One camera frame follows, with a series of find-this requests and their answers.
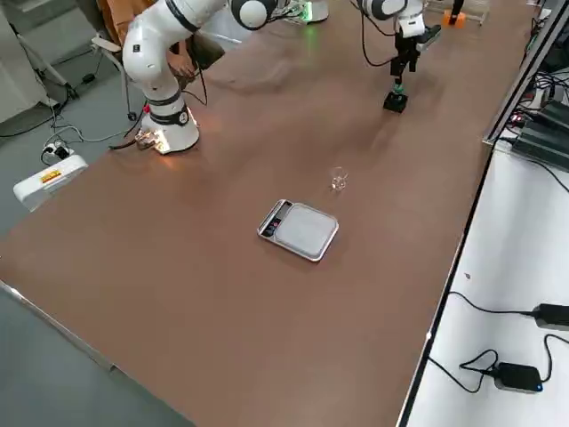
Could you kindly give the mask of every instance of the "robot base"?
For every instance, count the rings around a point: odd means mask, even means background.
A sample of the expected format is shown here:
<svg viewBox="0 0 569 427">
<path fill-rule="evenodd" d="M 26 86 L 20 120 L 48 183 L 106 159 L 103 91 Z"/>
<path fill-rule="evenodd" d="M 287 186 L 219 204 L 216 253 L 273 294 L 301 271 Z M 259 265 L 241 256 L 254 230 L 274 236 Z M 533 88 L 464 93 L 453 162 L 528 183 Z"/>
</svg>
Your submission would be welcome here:
<svg viewBox="0 0 569 427">
<path fill-rule="evenodd" d="M 407 106 L 407 95 L 402 93 L 390 92 L 383 102 L 383 108 L 396 113 L 403 113 Z"/>
<path fill-rule="evenodd" d="M 151 132 L 156 137 L 154 149 L 160 154 L 183 151 L 192 147 L 199 139 L 196 120 L 189 113 L 189 121 L 184 125 L 160 125 L 147 114 L 142 118 L 140 132 Z"/>
</svg>

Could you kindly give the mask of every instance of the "orange object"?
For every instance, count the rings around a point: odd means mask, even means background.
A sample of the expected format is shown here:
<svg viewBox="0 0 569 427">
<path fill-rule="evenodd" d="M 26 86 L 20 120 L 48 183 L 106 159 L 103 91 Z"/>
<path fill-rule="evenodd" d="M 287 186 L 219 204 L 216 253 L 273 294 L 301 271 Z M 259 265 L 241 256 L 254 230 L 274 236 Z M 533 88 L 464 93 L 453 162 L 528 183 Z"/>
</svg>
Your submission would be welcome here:
<svg viewBox="0 0 569 427">
<path fill-rule="evenodd" d="M 456 17 L 456 21 L 454 22 L 454 24 L 451 24 L 451 11 L 450 10 L 445 11 L 445 16 L 443 17 L 443 25 L 445 25 L 447 27 L 462 28 L 462 27 L 464 27 L 465 21 L 466 21 L 466 15 L 461 12 Z"/>
</svg>

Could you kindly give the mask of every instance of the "digital scale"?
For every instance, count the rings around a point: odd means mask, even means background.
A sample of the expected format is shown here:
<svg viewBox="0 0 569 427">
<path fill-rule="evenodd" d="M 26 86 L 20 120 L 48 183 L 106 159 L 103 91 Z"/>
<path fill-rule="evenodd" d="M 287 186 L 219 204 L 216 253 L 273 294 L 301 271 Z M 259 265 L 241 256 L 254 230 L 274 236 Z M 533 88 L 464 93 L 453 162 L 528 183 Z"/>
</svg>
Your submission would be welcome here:
<svg viewBox="0 0 569 427">
<path fill-rule="evenodd" d="M 282 199 L 276 202 L 257 234 L 307 260 L 318 262 L 338 228 L 338 220 L 333 216 Z"/>
</svg>

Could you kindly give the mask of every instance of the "brown table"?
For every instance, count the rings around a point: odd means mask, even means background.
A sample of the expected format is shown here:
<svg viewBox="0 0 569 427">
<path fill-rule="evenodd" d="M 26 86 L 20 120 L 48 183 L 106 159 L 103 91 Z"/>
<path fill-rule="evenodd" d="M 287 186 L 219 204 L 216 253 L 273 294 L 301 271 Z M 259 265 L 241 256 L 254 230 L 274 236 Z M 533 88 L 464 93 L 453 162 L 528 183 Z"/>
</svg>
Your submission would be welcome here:
<svg viewBox="0 0 569 427">
<path fill-rule="evenodd" d="M 198 426 L 394 425 L 521 58 L 522 4 L 445 31 L 405 74 L 402 116 L 381 109 L 389 70 L 366 66 L 346 1 L 323 25 L 266 28 L 206 73 L 207 109 L 190 100 L 196 149 L 107 154 L 13 229 L 0 279 Z M 393 40 L 367 31 L 388 58 Z M 339 219 L 319 264 L 256 236 L 281 197 Z"/>
</svg>

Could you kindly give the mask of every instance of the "person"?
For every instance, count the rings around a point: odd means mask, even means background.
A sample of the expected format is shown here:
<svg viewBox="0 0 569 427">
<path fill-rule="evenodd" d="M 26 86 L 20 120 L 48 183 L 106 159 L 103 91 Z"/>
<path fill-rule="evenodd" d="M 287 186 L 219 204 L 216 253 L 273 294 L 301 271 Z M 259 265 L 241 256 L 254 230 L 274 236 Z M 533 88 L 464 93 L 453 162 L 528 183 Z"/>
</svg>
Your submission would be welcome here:
<svg viewBox="0 0 569 427">
<path fill-rule="evenodd" d="M 155 1 L 97 0 L 105 21 L 105 27 L 112 40 L 122 46 L 129 24 L 137 15 L 154 4 Z M 166 53 L 166 59 L 172 72 L 183 87 L 193 79 L 196 67 L 207 69 L 224 53 L 223 48 L 219 44 L 195 33 L 189 39 L 182 40 L 172 46 Z"/>
</svg>

